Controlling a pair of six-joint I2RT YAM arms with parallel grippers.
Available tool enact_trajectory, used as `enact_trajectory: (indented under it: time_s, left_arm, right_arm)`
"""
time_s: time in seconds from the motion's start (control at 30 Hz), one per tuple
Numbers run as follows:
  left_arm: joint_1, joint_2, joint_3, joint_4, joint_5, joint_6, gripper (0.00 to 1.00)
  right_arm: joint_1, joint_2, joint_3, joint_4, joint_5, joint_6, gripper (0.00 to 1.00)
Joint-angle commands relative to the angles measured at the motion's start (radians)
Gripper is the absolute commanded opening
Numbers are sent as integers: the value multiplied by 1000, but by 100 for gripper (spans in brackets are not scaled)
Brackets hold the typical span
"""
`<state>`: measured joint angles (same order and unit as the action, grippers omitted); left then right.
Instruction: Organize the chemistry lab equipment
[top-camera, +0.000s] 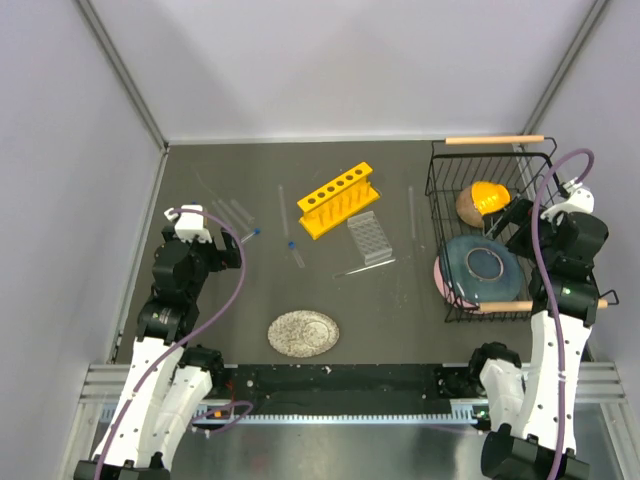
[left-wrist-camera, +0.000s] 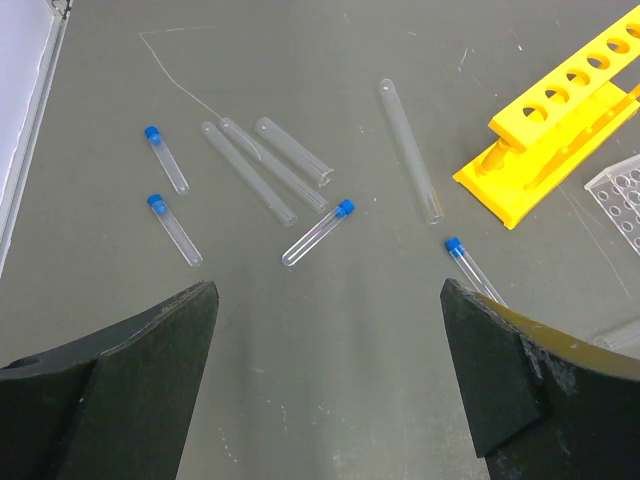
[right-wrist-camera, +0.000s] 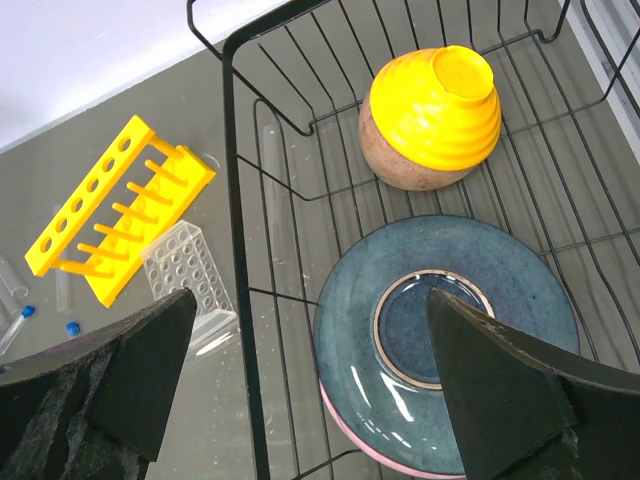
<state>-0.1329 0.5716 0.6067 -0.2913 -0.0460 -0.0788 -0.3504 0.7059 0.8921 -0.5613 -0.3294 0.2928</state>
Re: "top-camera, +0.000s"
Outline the long glass tube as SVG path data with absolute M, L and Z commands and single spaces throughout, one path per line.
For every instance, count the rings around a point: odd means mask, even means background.
M 415 195 L 414 195 L 413 186 L 410 185 L 407 191 L 408 191 L 411 239 L 412 241 L 416 241 L 417 240 L 417 226 L 416 226 L 417 215 L 416 215 L 416 208 L 415 208 Z
M 289 225 L 288 225 L 284 187 L 281 184 L 278 185 L 278 198 L 279 198 L 279 208 L 280 208 L 280 214 L 281 214 L 281 220 L 282 220 L 283 234 L 284 234 L 284 237 L 288 239 L 290 238 L 290 231 L 289 231 Z
M 343 272 L 339 272 L 336 273 L 334 275 L 332 275 L 333 279 L 339 279 L 339 278 L 343 278 L 343 277 L 347 277 L 347 276 L 351 276 L 351 275 L 355 275 L 355 274 L 359 274 L 359 273 L 363 273 L 366 271 L 370 271 L 376 268 L 380 268 L 389 264 L 393 264 L 396 261 L 395 258 L 390 257 L 387 259 L 384 259 L 382 261 L 376 262 L 376 263 L 372 263 L 370 265 L 364 265 L 364 266 L 360 266 L 357 268 L 353 268 L 353 269 L 349 269 Z

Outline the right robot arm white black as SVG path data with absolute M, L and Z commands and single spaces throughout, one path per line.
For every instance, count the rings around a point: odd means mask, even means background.
M 466 380 L 487 396 L 490 431 L 481 472 L 490 479 L 585 479 L 576 457 L 574 410 L 582 354 L 595 323 L 600 293 L 591 273 L 608 238 L 584 189 L 531 213 L 532 356 L 527 370 L 499 342 L 474 351 Z

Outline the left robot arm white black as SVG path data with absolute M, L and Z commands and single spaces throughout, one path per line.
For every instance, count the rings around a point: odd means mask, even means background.
M 233 234 L 218 248 L 206 228 L 162 231 L 151 294 L 139 312 L 132 359 L 114 415 L 76 479 L 167 479 L 173 457 L 201 401 L 220 394 L 227 374 L 219 351 L 187 339 L 208 276 L 242 266 Z

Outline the short tube blue cap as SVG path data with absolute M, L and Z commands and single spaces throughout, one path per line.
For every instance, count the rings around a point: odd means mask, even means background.
M 296 264 L 298 265 L 299 268 L 304 268 L 305 267 L 305 262 L 301 257 L 301 254 L 297 248 L 297 245 L 294 241 L 289 241 L 288 242 L 288 248 L 293 256 L 293 258 L 296 261 Z
M 253 237 L 259 235 L 260 233 L 261 233 L 261 229 L 260 228 L 253 229 L 251 232 L 247 233 L 246 235 L 244 235 L 241 238 L 241 243 L 242 244 L 246 244 L 250 239 L 252 239 Z

